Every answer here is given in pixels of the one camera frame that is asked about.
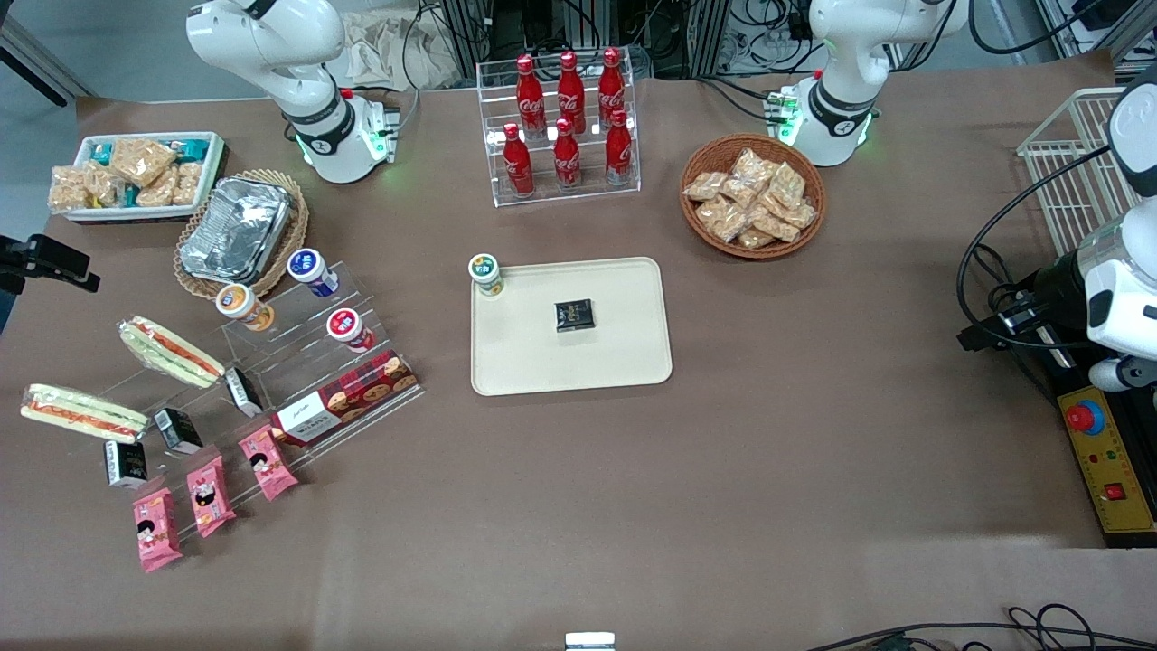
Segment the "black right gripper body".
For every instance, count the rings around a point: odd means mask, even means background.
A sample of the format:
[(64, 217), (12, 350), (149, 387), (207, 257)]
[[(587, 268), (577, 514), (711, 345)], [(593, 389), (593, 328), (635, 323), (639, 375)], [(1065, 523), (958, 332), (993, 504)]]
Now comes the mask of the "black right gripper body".
[(25, 241), (1, 235), (1, 268), (16, 275), (87, 275), (90, 256), (34, 234)]

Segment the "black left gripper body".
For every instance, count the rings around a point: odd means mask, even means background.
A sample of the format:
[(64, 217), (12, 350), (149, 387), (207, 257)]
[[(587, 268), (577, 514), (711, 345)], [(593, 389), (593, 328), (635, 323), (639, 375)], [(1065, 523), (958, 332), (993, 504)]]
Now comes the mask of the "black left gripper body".
[(1057, 257), (1054, 262), (1030, 273), (1020, 280), (1020, 289), (1029, 293), (1030, 308), (1034, 310), (1037, 328), (1049, 326), (1057, 331), (1062, 349), (1086, 349), (1086, 281), (1079, 269), (1077, 252)]

